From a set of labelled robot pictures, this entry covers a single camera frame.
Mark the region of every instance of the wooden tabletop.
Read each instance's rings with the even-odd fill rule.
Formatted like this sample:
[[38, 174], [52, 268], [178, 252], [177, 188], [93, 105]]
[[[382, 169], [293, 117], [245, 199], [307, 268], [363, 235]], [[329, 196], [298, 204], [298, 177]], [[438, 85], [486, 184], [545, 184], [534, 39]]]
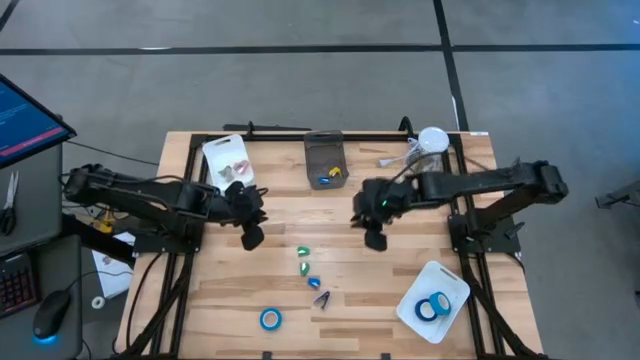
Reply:
[[[183, 176], [190, 132], [167, 134], [158, 175]], [[495, 167], [489, 136], [462, 133], [465, 155]], [[376, 166], [379, 159], [406, 153], [402, 142], [345, 142], [349, 179], [342, 189], [313, 191], [306, 177], [302, 142], [245, 143], [256, 183], [268, 187], [263, 209], [269, 220], [262, 225], [265, 240], [248, 252], [241, 231], [206, 225], [202, 249], [195, 257], [182, 334], [180, 358], [259, 358], [272, 351], [274, 358], [475, 358], [466, 306], [442, 343], [430, 344], [396, 316], [396, 306], [417, 274], [436, 260], [460, 275], [457, 255], [451, 250], [446, 217], [448, 206], [414, 211], [386, 227], [389, 249], [376, 252], [364, 246], [364, 231], [351, 229], [352, 198], [367, 177], [395, 175], [401, 163]], [[481, 170], [472, 163], [470, 172]], [[476, 206], [491, 204], [501, 194], [476, 196]], [[311, 248], [309, 276], [331, 291], [325, 311], [313, 306], [319, 292], [299, 275], [299, 245]], [[152, 254], [136, 261], [131, 289], [137, 289]], [[497, 307], [527, 346], [541, 352], [522, 269], [502, 254], [487, 255]], [[166, 255], [147, 278], [132, 322], [132, 338], [147, 324], [158, 306]], [[117, 349], [124, 334], [134, 291], [129, 292]], [[275, 332], [264, 331], [259, 315], [277, 307], [283, 323]], [[493, 351], [489, 325], [480, 311], [488, 352]], [[173, 313], [165, 326], [163, 350], [168, 350]]]

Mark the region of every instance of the floor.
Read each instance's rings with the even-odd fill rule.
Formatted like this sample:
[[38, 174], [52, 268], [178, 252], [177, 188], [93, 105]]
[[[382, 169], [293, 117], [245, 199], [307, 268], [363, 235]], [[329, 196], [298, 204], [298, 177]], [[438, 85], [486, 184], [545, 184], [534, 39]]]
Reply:
[[[570, 196], [516, 217], [544, 348], [563, 359], [640, 353], [640, 210], [594, 202], [640, 177], [640, 3], [0, 0], [7, 6], [0, 72], [62, 114], [78, 142], [105, 150], [157, 161], [169, 130], [250, 120], [389, 130], [406, 115], [416, 128], [490, 132], [499, 165], [549, 160]], [[318, 44], [406, 51], [212, 54]], [[72, 145], [64, 161], [155, 173]], [[88, 281], [85, 297], [97, 286]], [[85, 309], [94, 357], [110, 354], [123, 300]]]

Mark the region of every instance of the white paper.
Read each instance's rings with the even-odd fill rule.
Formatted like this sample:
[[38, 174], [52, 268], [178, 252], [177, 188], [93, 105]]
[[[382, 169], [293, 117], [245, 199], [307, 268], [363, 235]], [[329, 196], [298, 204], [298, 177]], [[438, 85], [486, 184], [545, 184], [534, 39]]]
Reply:
[[[128, 232], [124, 232], [118, 235], [114, 235], [114, 238], [126, 242], [129, 245], [133, 245], [136, 238]], [[96, 270], [104, 271], [110, 274], [120, 274], [125, 271], [132, 272], [131, 268], [120, 261], [114, 260], [107, 255], [97, 252], [93, 252], [93, 260], [96, 263]], [[102, 294], [105, 299], [111, 299], [116, 295], [122, 294], [129, 289], [131, 284], [131, 275], [122, 274], [119, 276], [111, 276], [98, 273], [100, 278], [100, 285], [102, 286]]]

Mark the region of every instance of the computer monitor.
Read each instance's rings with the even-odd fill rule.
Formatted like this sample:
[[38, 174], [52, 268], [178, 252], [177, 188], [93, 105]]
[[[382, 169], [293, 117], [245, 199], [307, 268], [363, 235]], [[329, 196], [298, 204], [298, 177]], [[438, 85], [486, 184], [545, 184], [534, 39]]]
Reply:
[[0, 169], [75, 135], [60, 117], [0, 74]]

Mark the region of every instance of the blue light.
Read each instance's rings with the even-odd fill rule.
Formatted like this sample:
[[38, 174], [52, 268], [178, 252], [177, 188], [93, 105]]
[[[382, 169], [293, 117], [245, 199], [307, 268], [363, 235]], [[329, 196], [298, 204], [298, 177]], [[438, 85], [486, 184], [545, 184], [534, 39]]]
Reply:
[[49, 336], [46, 339], [39, 339], [37, 337], [33, 337], [33, 342], [40, 345], [49, 345], [53, 344], [56, 341], [57, 335]]

